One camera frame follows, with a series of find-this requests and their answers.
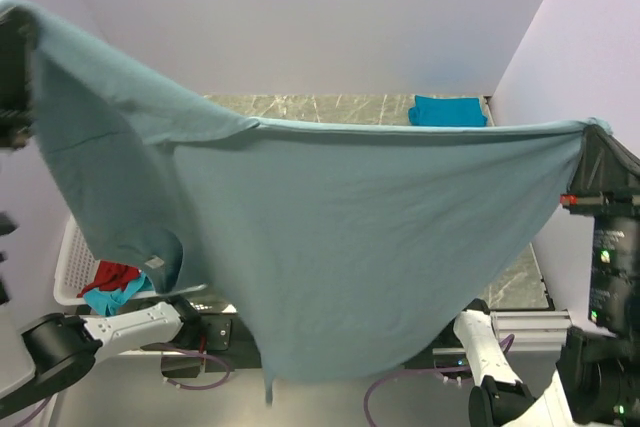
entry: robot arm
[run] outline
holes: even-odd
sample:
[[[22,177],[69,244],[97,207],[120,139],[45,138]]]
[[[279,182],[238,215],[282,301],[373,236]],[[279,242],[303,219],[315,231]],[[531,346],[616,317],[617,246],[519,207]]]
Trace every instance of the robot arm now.
[[[471,427],[577,427],[558,371],[535,400],[511,369],[496,339],[491,316],[468,308],[456,318],[454,333],[471,367],[473,388],[469,398]],[[590,423],[589,427],[606,427]]]
[[[0,373],[0,419],[70,387],[109,357],[154,343],[188,343],[200,331],[199,314],[177,297],[110,318],[50,314],[20,335],[4,300],[2,356],[11,360]]]

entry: folded blue towel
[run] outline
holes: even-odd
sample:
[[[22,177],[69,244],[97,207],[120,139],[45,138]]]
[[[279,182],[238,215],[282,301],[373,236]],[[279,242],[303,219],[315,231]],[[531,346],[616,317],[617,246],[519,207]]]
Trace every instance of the folded blue towel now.
[[[486,127],[480,99],[433,99],[416,95],[416,105],[409,109],[411,125],[429,127]]]
[[[151,289],[152,285],[149,277],[144,272],[140,272],[140,277],[129,282],[124,290],[116,289],[113,292],[105,292],[96,288],[84,294],[84,300],[98,314],[110,317],[116,315],[118,309],[134,294]]]

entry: cable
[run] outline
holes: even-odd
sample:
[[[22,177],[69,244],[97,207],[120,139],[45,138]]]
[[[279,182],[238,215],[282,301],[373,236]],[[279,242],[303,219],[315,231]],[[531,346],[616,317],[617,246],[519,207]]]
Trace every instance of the cable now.
[[[29,422],[31,422],[38,415],[40,415],[40,412],[44,410],[44,408],[47,406],[47,404],[49,404],[50,401],[51,401],[51,397],[47,397],[46,399],[44,399],[44,401],[36,408],[36,410],[31,412],[31,414],[29,414],[26,418],[22,419],[13,427],[24,427],[25,425],[29,425]]]
[[[511,347],[513,346],[513,341],[515,340],[515,336],[513,334],[508,335],[504,340],[500,342],[500,347],[504,349],[504,353],[508,353]],[[382,384],[388,382],[391,379],[397,379],[399,377],[409,377],[414,375],[423,375],[423,374],[448,374],[451,372],[466,372],[469,371],[469,366],[463,367],[444,367],[441,369],[433,368],[433,369],[419,369],[419,370],[400,370],[397,372],[391,372],[381,379],[376,380],[371,386],[367,389],[367,392],[364,394],[364,399],[362,400],[362,408],[364,409],[364,415],[367,418],[367,423],[369,427],[378,427],[378,424],[375,423],[373,417],[371,416],[371,411],[369,410],[369,399],[371,399],[371,395],[373,392],[380,387]]]
[[[225,369],[225,374],[222,377],[222,379],[218,380],[217,382],[214,382],[213,384],[202,385],[202,386],[185,385],[185,384],[181,384],[179,382],[176,382],[173,379],[166,379],[167,383],[169,383],[169,384],[171,384],[171,385],[173,385],[175,387],[178,387],[180,389],[184,389],[184,390],[209,390],[209,389],[214,389],[216,387],[219,387],[222,384],[224,384],[227,380],[229,380],[229,377],[231,376],[231,366],[229,364],[227,364],[224,360],[222,360],[219,357],[215,357],[213,355],[205,354],[203,352],[205,345],[206,345],[206,337],[202,336],[201,343],[200,343],[200,352],[191,352],[190,350],[178,349],[178,348],[173,347],[173,346],[171,346],[169,344],[160,344],[160,347],[162,347],[164,350],[169,350],[169,351],[172,351],[172,352],[178,352],[180,354],[186,355],[187,357],[196,357],[196,358],[202,359],[203,361],[211,360],[211,361],[217,363],[218,365],[221,365]],[[20,422],[15,424],[13,427],[25,427],[26,425],[28,425],[29,422],[31,422],[38,415],[40,415],[40,413],[49,404],[49,402],[51,402],[51,397],[46,398],[36,408],[36,410],[31,412],[31,414],[29,414],[26,418],[24,418],[23,420],[21,420]]]
[[[216,387],[220,387],[222,384],[224,384],[227,380],[229,380],[229,377],[231,377],[231,366],[229,364],[227,364],[224,360],[222,360],[219,357],[216,357],[214,355],[209,355],[209,354],[204,354],[204,353],[200,353],[200,352],[193,352],[191,350],[183,350],[183,349],[178,349],[177,347],[173,347],[172,345],[169,344],[160,344],[159,345],[162,349],[164,350],[168,350],[171,352],[178,352],[180,354],[186,355],[187,357],[196,357],[199,359],[206,359],[206,360],[211,360],[212,362],[215,362],[218,365],[221,365],[224,370],[224,376],[222,377],[222,379],[218,380],[217,382],[214,382],[213,384],[209,384],[209,385],[185,385],[185,384],[181,384],[180,382],[176,382],[173,379],[166,379],[166,382],[168,384],[171,384],[179,389],[184,389],[184,390],[209,390],[209,389],[215,389]]]

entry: white wall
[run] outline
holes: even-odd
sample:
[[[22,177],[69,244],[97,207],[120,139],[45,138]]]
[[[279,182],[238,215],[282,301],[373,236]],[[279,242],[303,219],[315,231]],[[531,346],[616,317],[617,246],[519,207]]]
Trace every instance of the white wall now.
[[[87,0],[200,93],[491,94],[542,0]]]
[[[602,118],[640,155],[639,79],[638,0],[544,0],[491,105],[500,124]],[[559,211],[535,242],[554,300],[581,321],[591,229],[591,219]]]
[[[82,0],[31,0],[94,35],[100,35]],[[59,310],[52,294],[53,272],[68,209],[35,145],[0,156],[0,210],[20,224],[0,238],[8,260],[0,272],[12,295],[11,307],[23,325]]]

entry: light blue cloth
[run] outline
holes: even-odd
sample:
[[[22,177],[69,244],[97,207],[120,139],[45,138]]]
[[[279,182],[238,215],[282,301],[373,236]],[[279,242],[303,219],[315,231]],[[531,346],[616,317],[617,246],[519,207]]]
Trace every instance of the light blue cloth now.
[[[487,118],[476,97],[434,99],[416,95],[409,109],[411,125],[425,127],[485,127]]]
[[[558,207],[597,122],[247,118],[22,5],[39,25],[39,145],[94,255],[160,293],[213,286],[253,333],[268,388],[421,351]]]
[[[126,304],[135,294],[152,288],[153,286],[147,275],[141,272],[140,277],[129,282],[124,290],[116,289],[112,292],[105,292],[95,288],[84,294],[83,298],[87,305],[98,314],[110,317],[116,315],[120,307]]]

